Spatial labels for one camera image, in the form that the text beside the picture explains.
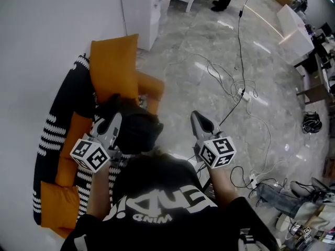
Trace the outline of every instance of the black shoe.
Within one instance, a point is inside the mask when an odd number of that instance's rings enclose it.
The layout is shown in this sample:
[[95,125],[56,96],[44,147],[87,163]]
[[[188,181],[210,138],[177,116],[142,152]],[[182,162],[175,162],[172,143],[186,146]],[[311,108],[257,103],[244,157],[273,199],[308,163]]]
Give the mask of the black shoe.
[[219,7],[219,6],[214,6],[210,9],[211,11],[214,11],[214,12],[221,12],[221,11],[224,11],[225,8],[223,7]]

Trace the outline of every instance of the sofa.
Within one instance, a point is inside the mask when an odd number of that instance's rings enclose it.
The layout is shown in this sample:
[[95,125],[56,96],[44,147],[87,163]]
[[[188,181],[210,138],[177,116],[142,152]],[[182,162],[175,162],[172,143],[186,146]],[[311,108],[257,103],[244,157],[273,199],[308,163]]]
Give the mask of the sofa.
[[[93,41],[90,58],[80,55],[64,79],[40,139],[33,183],[33,218],[66,238],[86,213],[92,173],[79,167],[70,151],[89,133],[95,109],[113,94],[135,99],[156,114],[164,83],[136,71],[138,35]],[[124,167],[109,169],[110,202],[113,186]]]

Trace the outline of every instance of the white wall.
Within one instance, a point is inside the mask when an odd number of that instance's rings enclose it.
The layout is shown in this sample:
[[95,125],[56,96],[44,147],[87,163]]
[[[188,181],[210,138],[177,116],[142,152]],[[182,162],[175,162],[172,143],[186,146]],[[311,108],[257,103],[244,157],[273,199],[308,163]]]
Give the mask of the white wall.
[[46,114],[91,40],[125,35],[120,0],[0,0],[0,245],[59,250],[32,217],[32,183]]
[[308,0],[306,18],[308,23],[316,28],[327,22],[335,31],[335,7],[329,0]]

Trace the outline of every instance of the office desk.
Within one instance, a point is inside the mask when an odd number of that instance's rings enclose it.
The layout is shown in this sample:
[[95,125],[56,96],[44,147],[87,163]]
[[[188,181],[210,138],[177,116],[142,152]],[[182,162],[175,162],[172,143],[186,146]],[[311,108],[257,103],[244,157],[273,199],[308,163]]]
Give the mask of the office desk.
[[333,99],[330,94],[327,72],[322,69],[321,59],[318,54],[315,54],[315,62],[317,69],[312,74],[307,73],[305,75],[305,77],[309,77],[309,89],[297,93],[297,96],[306,95],[308,97],[309,102],[306,102],[306,105],[324,99]]

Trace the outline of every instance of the black t-shirt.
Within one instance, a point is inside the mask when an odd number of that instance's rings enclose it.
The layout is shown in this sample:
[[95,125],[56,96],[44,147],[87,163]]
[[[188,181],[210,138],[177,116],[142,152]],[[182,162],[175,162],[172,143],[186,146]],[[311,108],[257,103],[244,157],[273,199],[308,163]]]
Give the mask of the black t-shirt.
[[131,161],[116,179],[113,201],[117,203],[109,215],[104,221],[82,216],[62,250],[202,245],[239,250],[239,239],[279,250],[245,198],[237,198],[223,210],[201,189],[194,168],[186,161],[167,156]]

